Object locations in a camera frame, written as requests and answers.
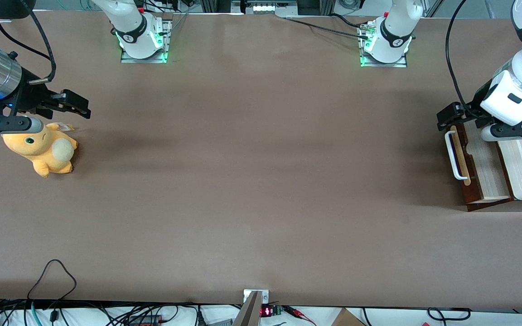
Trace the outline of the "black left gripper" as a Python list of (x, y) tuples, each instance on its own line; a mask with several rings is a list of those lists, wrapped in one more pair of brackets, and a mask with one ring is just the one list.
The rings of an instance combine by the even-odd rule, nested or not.
[(490, 94), (491, 83), (488, 80), (473, 96), (473, 99), (466, 103), (465, 109), (460, 102), (452, 102), (442, 109), (442, 115), (437, 114), (437, 128), (440, 132), (447, 130), (450, 126), (463, 124), (470, 120), (496, 120), (493, 116), (481, 107), (481, 103)]

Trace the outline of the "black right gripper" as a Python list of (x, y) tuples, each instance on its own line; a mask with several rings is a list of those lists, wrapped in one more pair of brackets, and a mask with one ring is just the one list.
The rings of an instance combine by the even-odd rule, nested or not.
[(31, 113), (51, 120), (54, 112), (59, 112), (90, 119), (91, 111), (88, 109), (87, 99), (71, 90), (62, 90), (60, 93), (50, 91), (44, 83), (29, 84), (29, 81), (36, 79), (35, 74), (22, 68), (18, 86), (10, 95), (0, 100), (0, 109), (9, 107), (11, 116)]

